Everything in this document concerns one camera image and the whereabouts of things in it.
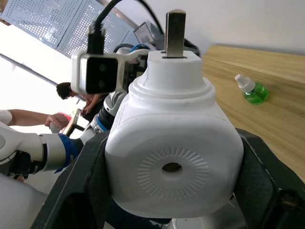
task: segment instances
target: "metal plug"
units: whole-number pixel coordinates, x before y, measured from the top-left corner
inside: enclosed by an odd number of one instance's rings
[[[186,13],[172,10],[166,14],[165,52],[167,58],[183,58]]]

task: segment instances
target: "black hair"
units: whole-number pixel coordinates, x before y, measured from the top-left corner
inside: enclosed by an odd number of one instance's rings
[[[60,83],[56,86],[56,91],[57,94],[59,95],[60,98],[62,99],[67,99],[70,97],[70,92],[71,90],[71,83],[70,82],[64,82]]]

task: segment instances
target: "white bottle cap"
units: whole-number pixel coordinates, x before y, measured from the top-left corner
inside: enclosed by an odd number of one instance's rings
[[[238,74],[235,77],[235,80],[238,83],[238,87],[245,93],[250,92],[255,88],[255,82],[248,77],[243,77]]]

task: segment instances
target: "black cable connector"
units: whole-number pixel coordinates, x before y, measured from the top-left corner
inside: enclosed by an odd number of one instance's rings
[[[87,53],[104,54],[105,33],[106,30],[102,28],[102,24],[89,26]]]

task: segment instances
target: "wooden table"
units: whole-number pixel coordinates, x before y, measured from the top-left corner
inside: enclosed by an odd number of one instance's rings
[[[239,73],[262,82],[267,101],[248,103]],[[260,136],[305,182],[305,56],[216,45],[203,57],[203,75],[232,124]]]

